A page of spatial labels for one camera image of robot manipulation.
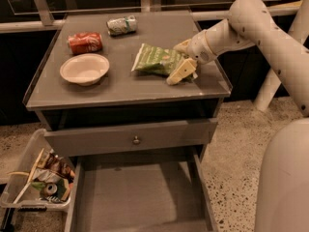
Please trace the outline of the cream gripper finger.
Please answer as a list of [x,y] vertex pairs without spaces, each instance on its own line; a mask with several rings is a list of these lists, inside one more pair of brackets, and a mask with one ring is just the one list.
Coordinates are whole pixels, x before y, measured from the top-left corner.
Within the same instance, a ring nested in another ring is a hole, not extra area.
[[176,44],[173,47],[173,49],[178,51],[178,52],[180,52],[180,53],[186,54],[189,43],[190,43],[190,39],[185,40],[185,41],[183,41],[181,43]]
[[192,58],[186,58],[170,73],[167,78],[168,85],[175,85],[196,71],[197,62]]

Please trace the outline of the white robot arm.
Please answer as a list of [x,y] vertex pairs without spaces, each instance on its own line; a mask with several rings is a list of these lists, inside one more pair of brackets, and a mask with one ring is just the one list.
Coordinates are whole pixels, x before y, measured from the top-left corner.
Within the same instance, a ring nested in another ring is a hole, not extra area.
[[203,65],[253,44],[303,114],[267,145],[254,232],[309,232],[308,49],[276,25],[262,0],[236,0],[225,19],[174,48]]

